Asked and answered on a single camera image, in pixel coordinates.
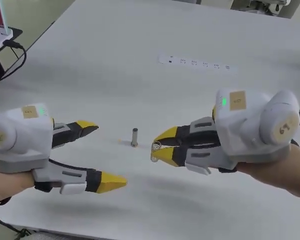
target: floor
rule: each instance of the floor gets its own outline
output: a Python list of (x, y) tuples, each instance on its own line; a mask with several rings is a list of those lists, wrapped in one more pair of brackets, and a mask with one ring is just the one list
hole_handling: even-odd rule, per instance
[[(17, 41), (26, 49), (74, 2), (74, 0), (2, 1), (8, 24), (23, 30), (23, 34)], [(211, 3), (211, 0), (202, 0), (203, 5), (208, 2)], [(300, 6), (292, 20), (300, 22)], [(0, 61), (6, 69), (16, 61), (16, 56), (6, 48), (0, 53)], [(0, 226), (0, 240), (13, 240), (15, 237), (13, 232)]]

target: black cable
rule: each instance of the black cable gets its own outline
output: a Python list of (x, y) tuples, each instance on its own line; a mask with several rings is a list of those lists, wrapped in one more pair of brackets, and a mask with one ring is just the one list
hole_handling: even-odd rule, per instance
[(18, 55), (16, 54), (15, 50), (14, 50), (12, 47), (10, 47), (10, 49), (11, 49), (11, 51), (14, 53), (14, 55), (16, 56), (16, 58), (19, 59), (19, 57), (18, 57)]
[(21, 231), (19, 231), (18, 229), (14, 228), (12, 225), (10, 225), (10, 224), (8, 224), (8, 223), (5, 223), (4, 221), (1, 221), (1, 220), (0, 220), (0, 224), (1, 224), (2, 226), (5, 226), (6, 228), (10, 229), (11, 231), (16, 232), (17, 234), (20, 234), (20, 233), (21, 233)]
[(22, 66), (25, 64), (26, 60), (27, 60), (27, 51), (26, 49), (18, 42), (12, 41), (12, 40), (5, 40), (3, 42), (3, 45), (6, 47), (10, 47), (10, 48), (14, 48), (14, 49), (21, 49), (23, 51), (23, 61), (22, 63), (16, 67), (13, 71), (11, 71), (10, 73), (8, 73), (7, 75), (3, 76), (2, 78), (0, 78), (0, 82), (4, 79), (6, 79), (7, 77), (10, 77), (12, 74), (14, 74), (16, 71), (18, 71), (20, 68), (22, 68)]

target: gray gripper finger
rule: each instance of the gray gripper finger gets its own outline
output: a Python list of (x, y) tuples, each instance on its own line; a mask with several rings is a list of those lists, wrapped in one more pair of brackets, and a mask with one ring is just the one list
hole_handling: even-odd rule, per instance
[[(53, 135), (58, 136), (58, 134), (66, 131), (70, 131), (71, 129), (65, 123), (56, 122), (53, 128)], [(55, 141), (52, 142), (52, 149), (60, 148), (64, 146), (65, 143), (55, 144)]]
[(216, 131), (216, 125), (212, 117), (206, 116), (190, 123), (190, 133), (202, 131)]
[(62, 163), (48, 162), (46, 167), (32, 170), (36, 182), (56, 183), (60, 186), (60, 194), (80, 194), (86, 190), (87, 172), (71, 169)]
[(231, 161), (220, 146), (212, 148), (188, 149), (185, 167), (193, 172), (204, 175), (211, 174), (209, 167), (232, 170), (237, 163)]

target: yellow fingertip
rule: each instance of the yellow fingertip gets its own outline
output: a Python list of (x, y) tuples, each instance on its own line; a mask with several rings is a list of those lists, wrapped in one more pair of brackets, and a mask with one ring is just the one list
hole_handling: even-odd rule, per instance
[(78, 120), (76, 123), (83, 129), (87, 127), (98, 127), (98, 125), (91, 121)]
[(174, 167), (179, 167), (173, 160), (173, 153), (174, 153), (174, 148), (173, 147), (165, 147), (161, 148), (157, 151), (152, 152), (152, 156), (165, 162), (166, 164), (169, 164)]
[(112, 175), (107, 172), (101, 173), (101, 183), (96, 191), (97, 194), (103, 194), (115, 189), (122, 188), (128, 183), (127, 179), (122, 176)]
[(177, 134), (177, 129), (178, 129), (177, 126), (173, 126), (167, 131), (165, 131), (164, 133), (162, 133), (161, 135), (157, 136), (153, 141), (160, 142), (161, 139), (174, 138)]

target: power strip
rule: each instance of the power strip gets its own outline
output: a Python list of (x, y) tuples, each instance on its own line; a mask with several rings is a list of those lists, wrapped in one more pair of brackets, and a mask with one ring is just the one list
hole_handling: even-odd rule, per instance
[(237, 69), (230, 65), (225, 65), (222, 63), (210, 63), (203, 60), (195, 60), (191, 58), (178, 57), (173, 55), (159, 55), (158, 62), (161, 64), (184, 66), (203, 71), (214, 71), (217, 73), (233, 74), (237, 72)]

